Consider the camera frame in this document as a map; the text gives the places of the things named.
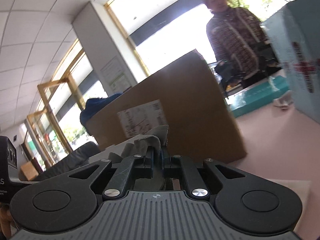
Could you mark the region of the grey cloth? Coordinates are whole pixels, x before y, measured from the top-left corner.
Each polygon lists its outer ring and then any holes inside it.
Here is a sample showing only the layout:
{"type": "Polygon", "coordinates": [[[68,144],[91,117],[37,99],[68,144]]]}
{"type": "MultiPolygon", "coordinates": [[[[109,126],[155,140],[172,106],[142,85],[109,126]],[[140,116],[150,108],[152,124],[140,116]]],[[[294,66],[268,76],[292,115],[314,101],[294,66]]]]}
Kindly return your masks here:
{"type": "Polygon", "coordinates": [[[141,134],[142,137],[138,140],[135,140],[134,144],[126,145],[121,156],[124,158],[137,155],[137,154],[145,156],[147,153],[148,147],[153,148],[156,151],[156,154],[160,154],[161,147],[167,146],[168,130],[169,130],[168,125],[161,125],[161,126],[152,128],[145,134],[141,134]]]}

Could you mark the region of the white cloth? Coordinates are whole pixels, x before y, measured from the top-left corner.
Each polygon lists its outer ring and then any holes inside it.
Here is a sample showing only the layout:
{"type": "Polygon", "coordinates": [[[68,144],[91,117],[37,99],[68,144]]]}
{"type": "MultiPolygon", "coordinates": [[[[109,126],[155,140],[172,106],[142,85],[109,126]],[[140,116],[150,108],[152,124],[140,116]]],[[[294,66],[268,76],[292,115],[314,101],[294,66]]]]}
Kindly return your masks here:
{"type": "Polygon", "coordinates": [[[270,179],[270,181],[291,189],[300,198],[302,202],[302,214],[294,229],[294,233],[298,233],[300,224],[303,220],[303,217],[308,205],[312,182],[310,180],[279,180],[279,179],[270,179]]]}

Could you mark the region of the white corrugated plastic bin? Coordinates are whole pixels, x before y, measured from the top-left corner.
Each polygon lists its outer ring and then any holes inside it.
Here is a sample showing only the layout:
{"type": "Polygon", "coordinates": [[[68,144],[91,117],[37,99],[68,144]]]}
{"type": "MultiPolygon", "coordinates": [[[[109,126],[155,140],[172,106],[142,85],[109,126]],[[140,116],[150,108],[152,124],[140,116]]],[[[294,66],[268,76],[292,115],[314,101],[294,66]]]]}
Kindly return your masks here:
{"type": "Polygon", "coordinates": [[[132,137],[131,139],[128,139],[124,142],[121,142],[117,145],[111,145],[108,146],[108,148],[105,148],[104,151],[95,154],[88,158],[84,164],[91,164],[96,161],[99,161],[101,159],[109,159],[112,161],[112,163],[120,163],[124,157],[121,156],[122,152],[124,151],[127,144],[134,144],[135,140],[138,140],[142,137],[142,135],[137,135],[135,137],[132,137]]]}

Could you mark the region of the black leather sofa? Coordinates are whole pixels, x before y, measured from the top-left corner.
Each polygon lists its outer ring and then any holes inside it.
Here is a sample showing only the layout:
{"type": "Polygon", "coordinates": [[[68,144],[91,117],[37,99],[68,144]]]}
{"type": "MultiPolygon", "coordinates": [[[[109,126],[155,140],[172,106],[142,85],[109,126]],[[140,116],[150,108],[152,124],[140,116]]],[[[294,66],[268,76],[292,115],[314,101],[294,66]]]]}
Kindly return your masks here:
{"type": "Polygon", "coordinates": [[[98,153],[100,153],[99,147],[94,142],[89,141],[68,154],[61,161],[58,161],[52,167],[46,169],[32,181],[43,181],[79,168],[84,165],[90,157],[98,153]]]}

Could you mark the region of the large brown cardboard box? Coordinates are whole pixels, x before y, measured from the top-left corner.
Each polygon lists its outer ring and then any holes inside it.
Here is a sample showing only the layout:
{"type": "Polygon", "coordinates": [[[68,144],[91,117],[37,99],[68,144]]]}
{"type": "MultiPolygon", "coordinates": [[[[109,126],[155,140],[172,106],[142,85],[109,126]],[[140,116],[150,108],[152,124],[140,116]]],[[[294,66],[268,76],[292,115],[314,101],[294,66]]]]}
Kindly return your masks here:
{"type": "Polygon", "coordinates": [[[86,122],[101,149],[168,126],[170,154],[230,163],[247,154],[208,64],[191,51],[106,105],[86,122]]]}

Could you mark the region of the blue cloth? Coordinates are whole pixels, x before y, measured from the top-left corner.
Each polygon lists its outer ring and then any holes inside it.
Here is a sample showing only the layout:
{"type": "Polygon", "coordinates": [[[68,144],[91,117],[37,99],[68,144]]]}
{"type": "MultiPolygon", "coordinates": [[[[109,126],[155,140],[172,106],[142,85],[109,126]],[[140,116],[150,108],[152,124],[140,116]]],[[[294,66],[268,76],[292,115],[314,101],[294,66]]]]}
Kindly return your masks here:
{"type": "Polygon", "coordinates": [[[80,113],[80,123],[85,128],[89,136],[92,136],[87,128],[87,122],[105,106],[107,106],[116,98],[120,97],[123,93],[116,93],[107,98],[89,98],[85,104],[85,109],[80,113]]]}

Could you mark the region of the teal flat box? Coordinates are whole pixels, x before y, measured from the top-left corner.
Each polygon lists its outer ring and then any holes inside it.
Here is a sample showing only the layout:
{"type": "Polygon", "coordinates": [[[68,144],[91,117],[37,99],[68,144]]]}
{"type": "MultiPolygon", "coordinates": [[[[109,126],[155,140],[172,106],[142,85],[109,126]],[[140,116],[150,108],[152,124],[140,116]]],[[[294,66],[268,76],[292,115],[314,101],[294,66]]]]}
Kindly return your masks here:
{"type": "Polygon", "coordinates": [[[226,98],[226,103],[234,117],[240,117],[255,111],[274,99],[281,97],[289,90],[286,78],[283,76],[273,77],[271,81],[265,81],[249,90],[242,90],[226,98]]]}

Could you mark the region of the person's handheld black gripper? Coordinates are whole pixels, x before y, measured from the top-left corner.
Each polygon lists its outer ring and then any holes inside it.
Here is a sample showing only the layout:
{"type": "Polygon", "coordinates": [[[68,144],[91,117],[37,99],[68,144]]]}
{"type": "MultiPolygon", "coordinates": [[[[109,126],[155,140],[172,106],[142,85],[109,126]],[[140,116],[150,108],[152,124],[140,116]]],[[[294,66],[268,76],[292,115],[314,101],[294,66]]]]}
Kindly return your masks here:
{"type": "Polygon", "coordinates": [[[220,84],[224,91],[228,86],[237,85],[242,80],[242,73],[233,67],[231,61],[219,61],[214,70],[221,77],[220,84]]]}

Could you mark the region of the crumpled white paper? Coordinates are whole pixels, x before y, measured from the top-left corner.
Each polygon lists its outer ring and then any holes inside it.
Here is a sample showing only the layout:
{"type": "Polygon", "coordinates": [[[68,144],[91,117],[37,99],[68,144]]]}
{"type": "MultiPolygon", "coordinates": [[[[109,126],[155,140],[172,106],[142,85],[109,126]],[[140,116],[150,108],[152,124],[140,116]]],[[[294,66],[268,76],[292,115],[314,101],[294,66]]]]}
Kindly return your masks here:
{"type": "Polygon", "coordinates": [[[273,100],[274,107],[287,110],[293,104],[292,91],[288,90],[281,97],[273,100]]]}

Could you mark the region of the person in plaid jacket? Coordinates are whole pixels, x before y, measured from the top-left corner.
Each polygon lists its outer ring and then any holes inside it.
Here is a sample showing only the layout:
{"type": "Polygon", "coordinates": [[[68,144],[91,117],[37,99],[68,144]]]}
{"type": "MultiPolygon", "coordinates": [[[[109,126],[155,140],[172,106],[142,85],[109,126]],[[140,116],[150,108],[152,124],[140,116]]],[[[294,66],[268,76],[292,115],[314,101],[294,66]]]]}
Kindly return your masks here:
{"type": "Polygon", "coordinates": [[[206,25],[206,33],[216,60],[232,63],[242,73],[243,88],[281,70],[277,61],[266,62],[259,55],[258,46],[267,41],[261,28],[261,21],[255,14],[243,7],[230,7],[227,0],[202,0],[213,17],[206,25]]]}

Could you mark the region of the light blue printed box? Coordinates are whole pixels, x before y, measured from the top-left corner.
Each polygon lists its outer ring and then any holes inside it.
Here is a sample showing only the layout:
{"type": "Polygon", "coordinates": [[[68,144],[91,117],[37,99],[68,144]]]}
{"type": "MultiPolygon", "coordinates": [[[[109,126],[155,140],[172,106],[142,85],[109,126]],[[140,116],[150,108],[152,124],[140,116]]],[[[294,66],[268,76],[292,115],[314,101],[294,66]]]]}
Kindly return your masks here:
{"type": "Polygon", "coordinates": [[[295,0],[263,22],[296,109],[319,122],[319,0],[295,0]]]}

